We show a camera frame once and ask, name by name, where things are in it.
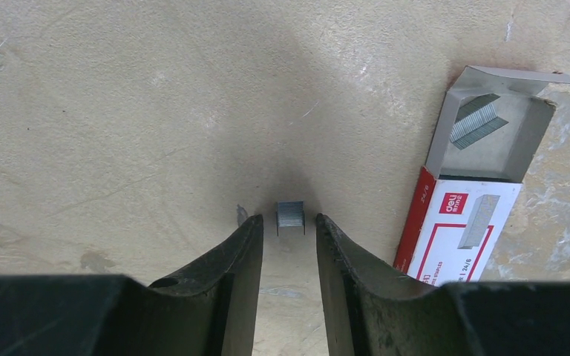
cardboard box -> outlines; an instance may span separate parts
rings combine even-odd
[[[570,76],[469,66],[447,91],[394,267],[423,282],[479,279]]]

deli logo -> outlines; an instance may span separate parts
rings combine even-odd
[[[440,214],[461,214],[468,198],[467,193],[445,193],[440,206]]]

metal staples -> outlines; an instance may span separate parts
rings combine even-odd
[[[277,202],[276,203],[276,236],[278,228],[288,226],[302,226],[305,233],[304,202]]]
[[[458,248],[471,249],[482,243],[500,197],[500,195],[484,194],[475,200]]]
[[[463,150],[508,124],[495,112],[493,102],[498,98],[496,94],[478,96],[462,106],[451,130],[451,143]]]

white cardboard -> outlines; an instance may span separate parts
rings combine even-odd
[[[520,189],[518,183],[437,180],[407,274],[434,286],[478,280]],[[440,212],[448,205],[446,194],[467,194],[462,211],[455,211],[460,214]],[[489,229],[479,246],[460,249],[458,244],[475,202],[485,194],[499,196]]]

stain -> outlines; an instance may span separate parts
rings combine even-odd
[[[117,265],[101,254],[92,251],[84,253],[82,258],[79,259],[79,263],[82,268],[90,269],[95,273],[110,273],[108,268]]]
[[[259,289],[260,294],[275,295],[277,297],[285,298],[300,298],[303,296],[302,293],[291,289],[289,287],[274,287],[274,288],[261,288]]]
[[[248,219],[248,212],[243,206],[237,204],[237,226],[241,226]]]
[[[566,227],[563,236],[556,242],[551,252],[546,268],[558,271],[561,265],[570,261],[570,228]]]

